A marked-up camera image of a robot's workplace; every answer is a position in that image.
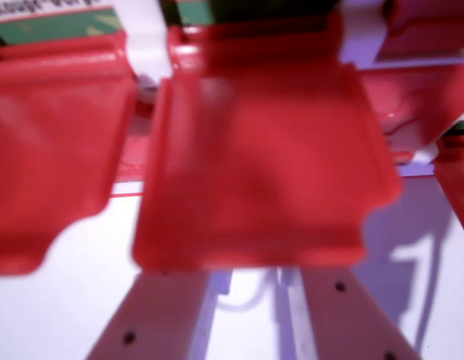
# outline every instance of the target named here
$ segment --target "red plastic tab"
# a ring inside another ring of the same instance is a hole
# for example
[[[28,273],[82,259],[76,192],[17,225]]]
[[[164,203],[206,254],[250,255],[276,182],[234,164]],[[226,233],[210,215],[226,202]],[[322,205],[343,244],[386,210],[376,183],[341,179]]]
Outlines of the red plastic tab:
[[[400,182],[355,69],[327,31],[219,35],[172,29],[134,258],[147,270],[358,260],[363,219]]]
[[[135,102],[123,36],[0,49],[0,274],[105,207]]]

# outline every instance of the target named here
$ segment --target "white surface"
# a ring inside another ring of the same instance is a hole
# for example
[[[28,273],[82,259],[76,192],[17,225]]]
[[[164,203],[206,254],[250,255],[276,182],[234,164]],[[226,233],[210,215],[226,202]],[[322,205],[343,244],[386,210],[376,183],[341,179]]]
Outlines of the white surface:
[[[397,204],[368,219],[370,254],[356,273],[426,360],[462,360],[464,232],[434,178],[405,184]],[[129,257],[138,202],[112,199],[65,230],[36,273],[0,277],[0,360],[84,359],[138,273]],[[235,271],[206,360],[293,360],[282,289],[275,271]]]
[[[127,33],[127,60],[139,87],[157,86],[172,75],[167,25],[158,0],[114,0],[113,9]]]

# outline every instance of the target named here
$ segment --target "screw hole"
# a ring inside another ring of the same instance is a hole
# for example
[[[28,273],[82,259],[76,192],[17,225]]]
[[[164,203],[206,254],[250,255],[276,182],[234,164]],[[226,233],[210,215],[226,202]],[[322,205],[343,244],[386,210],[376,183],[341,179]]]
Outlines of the screw hole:
[[[384,354],[384,360],[397,360],[397,355],[392,351],[386,351]]]
[[[135,333],[133,331],[127,331],[122,341],[125,346],[132,344],[135,341]]]
[[[340,293],[344,293],[346,288],[345,288],[345,284],[341,281],[337,281],[336,282],[336,290],[339,291]]]

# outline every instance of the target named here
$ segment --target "black hole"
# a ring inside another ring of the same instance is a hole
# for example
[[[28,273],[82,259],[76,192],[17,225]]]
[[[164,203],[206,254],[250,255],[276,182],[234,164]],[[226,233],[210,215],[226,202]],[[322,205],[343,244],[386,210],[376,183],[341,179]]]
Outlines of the black hole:
[[[345,284],[341,281],[336,282],[336,290],[343,293],[345,291]]]
[[[397,355],[392,351],[386,351],[384,354],[384,360],[397,360]]]
[[[124,335],[124,345],[130,345],[135,341],[135,333],[133,331],[127,331]]]

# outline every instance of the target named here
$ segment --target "red plastic piece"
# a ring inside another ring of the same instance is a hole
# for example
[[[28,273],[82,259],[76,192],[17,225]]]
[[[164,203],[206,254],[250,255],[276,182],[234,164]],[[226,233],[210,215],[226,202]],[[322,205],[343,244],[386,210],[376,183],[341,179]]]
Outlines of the red plastic piece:
[[[0,274],[105,207],[135,87],[122,34],[0,48]]]
[[[460,55],[464,49],[464,0],[386,1],[389,33],[380,57]]]
[[[464,64],[361,71],[395,154],[435,142],[464,113]]]
[[[438,145],[434,173],[464,227],[464,135],[445,136]]]
[[[400,182],[337,28],[294,24],[170,30],[133,249],[146,270],[362,257],[363,219]]]

